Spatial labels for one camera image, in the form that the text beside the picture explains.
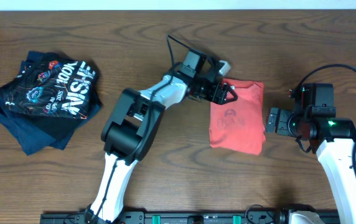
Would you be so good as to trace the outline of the red soccer t-shirt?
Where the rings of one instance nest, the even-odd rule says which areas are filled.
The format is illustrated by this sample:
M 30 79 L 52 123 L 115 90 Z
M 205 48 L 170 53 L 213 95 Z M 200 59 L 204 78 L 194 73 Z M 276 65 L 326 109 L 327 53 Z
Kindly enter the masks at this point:
M 224 79 L 234 87 L 236 101 L 210 104 L 210 147 L 258 155 L 266 141 L 263 122 L 264 83 Z

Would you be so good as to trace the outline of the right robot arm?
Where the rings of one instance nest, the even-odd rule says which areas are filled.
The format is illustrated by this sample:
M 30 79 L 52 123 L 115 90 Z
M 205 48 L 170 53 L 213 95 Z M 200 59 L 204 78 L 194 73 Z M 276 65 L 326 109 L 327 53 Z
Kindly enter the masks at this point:
M 295 139 L 317 156 L 328 178 L 341 223 L 356 223 L 356 128 L 333 106 L 299 111 L 271 108 L 266 131 Z

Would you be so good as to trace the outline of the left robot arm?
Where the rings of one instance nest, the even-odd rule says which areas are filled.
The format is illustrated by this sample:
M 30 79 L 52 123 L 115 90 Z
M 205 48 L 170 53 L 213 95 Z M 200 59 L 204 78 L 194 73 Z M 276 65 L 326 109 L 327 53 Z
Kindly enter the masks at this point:
M 119 217 L 135 165 L 150 150 L 165 110 L 186 97 L 190 84 L 198 84 L 204 99 L 218 105 L 238 99 L 227 83 L 183 80 L 172 72 L 146 90 L 125 89 L 101 133 L 105 170 L 98 195 L 85 210 L 85 223 L 113 223 Z

